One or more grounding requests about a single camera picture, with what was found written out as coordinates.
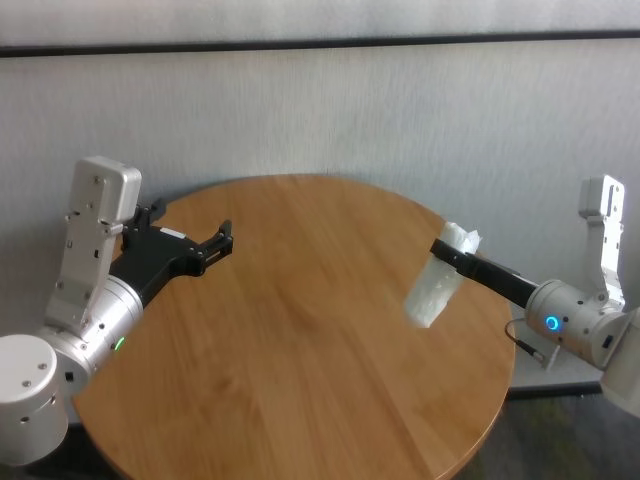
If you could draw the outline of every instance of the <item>blue led light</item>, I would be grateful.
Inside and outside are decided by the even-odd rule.
[[[560,321],[556,317],[549,316],[547,317],[545,322],[547,324],[547,328],[552,332],[557,332],[558,330],[560,330]]]

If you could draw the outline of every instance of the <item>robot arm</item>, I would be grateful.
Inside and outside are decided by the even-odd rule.
[[[609,176],[585,180],[580,215],[587,220],[590,294],[560,280],[536,285],[505,267],[462,253],[436,239],[435,258],[525,309],[527,325],[556,345],[604,371],[604,395],[640,417],[640,310],[624,314],[617,265],[622,233],[624,187]],[[526,343],[518,346],[538,360]]]
[[[166,283],[200,276],[231,254],[231,223],[202,244],[152,225],[159,201],[136,206],[140,172],[103,157],[76,165],[65,251],[43,327],[0,337],[0,463],[24,465],[67,431],[63,398],[81,391],[122,345]],[[115,239],[122,254],[115,260]]]

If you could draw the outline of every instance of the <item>gray floor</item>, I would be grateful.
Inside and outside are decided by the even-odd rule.
[[[456,480],[636,479],[639,443],[640,419],[601,395],[511,400]],[[27,469],[0,469],[2,480],[117,478],[80,428],[51,458]]]

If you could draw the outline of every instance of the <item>white wall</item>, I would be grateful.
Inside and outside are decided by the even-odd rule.
[[[0,46],[633,30],[635,0],[4,0]]]
[[[639,47],[0,60],[0,333],[41,321],[72,167],[92,154],[138,166],[147,199],[251,175],[346,175],[478,228],[484,252],[534,280],[578,286],[580,180],[607,172],[627,185],[622,283],[638,305]],[[545,378],[593,377],[562,362]],[[521,362],[516,382],[531,368]]]

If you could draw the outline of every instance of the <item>green led light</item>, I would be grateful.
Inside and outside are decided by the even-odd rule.
[[[116,343],[116,346],[115,346],[114,350],[117,352],[118,349],[122,346],[123,343],[124,343],[124,337],[122,337],[120,340],[118,340],[118,343]]]

